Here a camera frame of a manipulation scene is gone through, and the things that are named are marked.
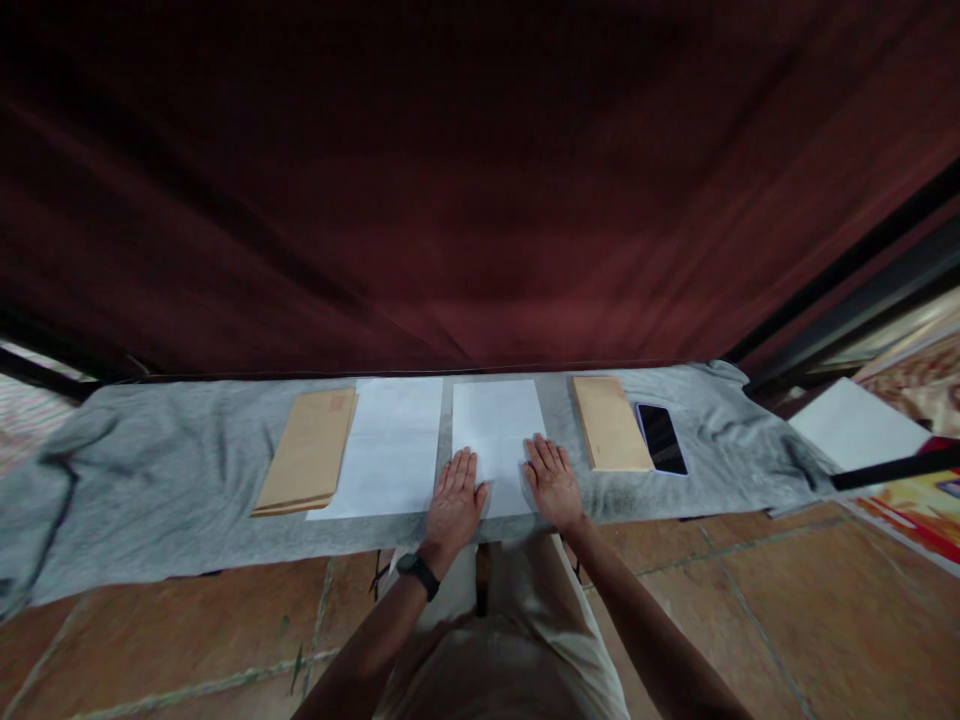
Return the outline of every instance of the dark red curtain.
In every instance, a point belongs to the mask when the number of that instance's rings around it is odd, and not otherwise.
[[[717,357],[960,155],[948,2],[16,2],[0,293],[171,372]]]

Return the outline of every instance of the black phone screen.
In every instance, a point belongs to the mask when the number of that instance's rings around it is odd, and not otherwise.
[[[680,454],[680,443],[666,408],[637,404],[640,429],[653,458],[653,466],[662,472],[686,475],[687,464]]]

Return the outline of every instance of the white board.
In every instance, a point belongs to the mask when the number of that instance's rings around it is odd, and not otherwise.
[[[930,433],[846,378],[789,420],[845,472],[915,455]]]

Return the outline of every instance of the black wristwatch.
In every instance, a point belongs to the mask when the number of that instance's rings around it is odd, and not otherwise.
[[[440,589],[440,581],[433,574],[427,564],[420,559],[419,555],[407,553],[397,560],[397,573],[400,575],[414,575],[423,587],[427,590],[427,602],[430,602],[437,596],[437,590]]]

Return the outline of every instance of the gray cloth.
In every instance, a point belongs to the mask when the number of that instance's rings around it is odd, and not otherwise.
[[[688,478],[589,469],[569,377],[617,375],[627,397],[670,409]],[[449,376],[437,467],[450,457],[453,385],[533,378],[547,434],[564,445],[597,522],[743,512],[810,502],[826,473],[782,420],[714,362],[653,370]],[[249,518],[294,398],[355,379],[124,385],[99,390],[0,482],[0,611],[89,588],[416,542],[425,515],[305,522]],[[539,515],[481,523],[516,539]]]

